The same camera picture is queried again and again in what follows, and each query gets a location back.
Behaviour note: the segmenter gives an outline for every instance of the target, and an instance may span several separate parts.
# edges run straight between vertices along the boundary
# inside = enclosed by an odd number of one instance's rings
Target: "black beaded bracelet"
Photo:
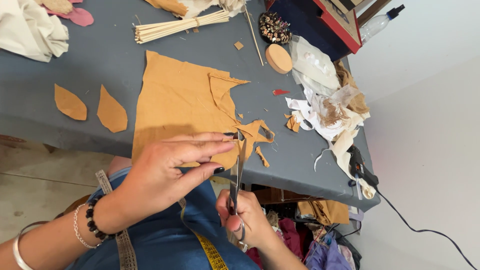
[[[99,230],[97,228],[97,226],[95,225],[95,221],[93,221],[93,207],[96,205],[98,200],[101,199],[102,197],[103,197],[103,195],[97,195],[88,202],[88,209],[87,209],[87,212],[86,212],[87,214],[85,215],[85,217],[87,218],[87,221],[88,221],[87,226],[88,226],[89,230],[95,234],[96,238],[100,238],[100,240],[104,241],[104,240],[113,239],[113,238],[119,236],[122,232],[113,233],[113,234],[106,234],[106,233],[102,232],[101,230]]]

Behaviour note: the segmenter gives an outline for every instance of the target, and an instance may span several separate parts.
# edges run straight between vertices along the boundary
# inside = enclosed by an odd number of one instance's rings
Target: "woman's left hand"
[[[204,132],[179,135],[145,146],[123,183],[97,204],[98,207],[103,200],[110,201],[109,205],[116,205],[116,211],[125,218],[122,225],[108,231],[117,232],[165,210],[214,171],[223,172],[223,166],[210,162],[210,158],[232,150],[236,142],[222,141],[231,138],[220,132]],[[201,165],[185,174],[176,168],[193,161]]]

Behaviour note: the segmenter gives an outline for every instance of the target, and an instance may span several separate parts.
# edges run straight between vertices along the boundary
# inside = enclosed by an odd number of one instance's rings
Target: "plastic bottle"
[[[385,27],[387,27],[388,22],[395,19],[400,11],[405,8],[404,5],[401,5],[397,8],[393,8],[385,15],[378,15],[369,20],[364,26],[360,27],[360,37],[362,44],[367,43],[367,41],[374,35],[378,34]]]

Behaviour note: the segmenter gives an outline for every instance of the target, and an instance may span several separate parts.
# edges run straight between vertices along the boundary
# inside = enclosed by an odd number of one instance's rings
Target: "measuring tape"
[[[100,186],[102,187],[103,193],[108,194],[112,192],[112,186],[107,178],[107,175],[105,175],[105,172],[103,170],[100,170],[96,172],[95,175],[98,182],[100,183]],[[187,201],[185,200],[185,198],[181,198],[180,200],[178,200],[178,203],[181,206],[180,218],[183,224],[185,224],[185,221],[183,221],[183,214],[185,213]],[[197,236],[198,241],[200,241],[200,244],[202,245],[202,248],[205,252],[205,255],[207,256],[208,262],[210,262],[210,265],[212,266],[212,269],[228,270],[228,267],[223,261],[222,256],[220,256],[220,253],[217,251],[212,242],[210,242],[210,240],[208,240],[206,237],[198,234],[196,231],[192,229],[190,230],[195,234],[195,236]],[[115,239],[117,240],[117,247],[119,250],[120,270],[138,270],[135,250],[133,249],[132,242],[130,240],[127,230],[123,230],[122,234],[120,236],[117,236]]]

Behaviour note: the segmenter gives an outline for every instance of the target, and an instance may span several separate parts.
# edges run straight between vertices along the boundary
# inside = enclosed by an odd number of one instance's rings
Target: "bundle of wooden sticks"
[[[228,19],[228,11],[220,10],[212,14],[191,19],[151,25],[137,25],[135,26],[135,41],[138,44],[142,44],[189,28],[228,22]]]

